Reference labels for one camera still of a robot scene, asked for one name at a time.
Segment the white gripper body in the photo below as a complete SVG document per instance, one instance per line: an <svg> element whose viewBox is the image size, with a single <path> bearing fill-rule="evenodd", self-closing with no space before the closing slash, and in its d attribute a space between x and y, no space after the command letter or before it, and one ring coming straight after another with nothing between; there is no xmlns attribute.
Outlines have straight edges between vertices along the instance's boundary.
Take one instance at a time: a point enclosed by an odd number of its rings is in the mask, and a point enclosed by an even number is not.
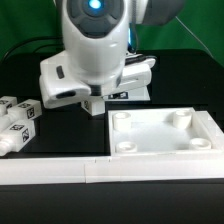
<svg viewBox="0 0 224 224"><path fill-rule="evenodd" d="M62 52L40 63L43 104L53 109L83 101L96 102L110 95L146 87L151 82L151 68L155 62L154 57L130 55L118 76L102 73L95 77L93 73L87 73L79 77L69 68L68 55Z"/></svg>

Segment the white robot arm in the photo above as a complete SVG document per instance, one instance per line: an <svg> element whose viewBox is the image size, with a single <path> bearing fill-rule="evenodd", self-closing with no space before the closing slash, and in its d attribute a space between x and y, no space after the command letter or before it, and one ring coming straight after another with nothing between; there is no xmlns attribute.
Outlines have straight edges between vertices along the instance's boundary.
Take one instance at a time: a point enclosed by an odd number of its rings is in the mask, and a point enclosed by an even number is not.
<svg viewBox="0 0 224 224"><path fill-rule="evenodd" d="M144 87L152 59L128 53L129 30L163 25L186 0L53 0L64 50L40 63L43 104L57 108Z"/></svg>

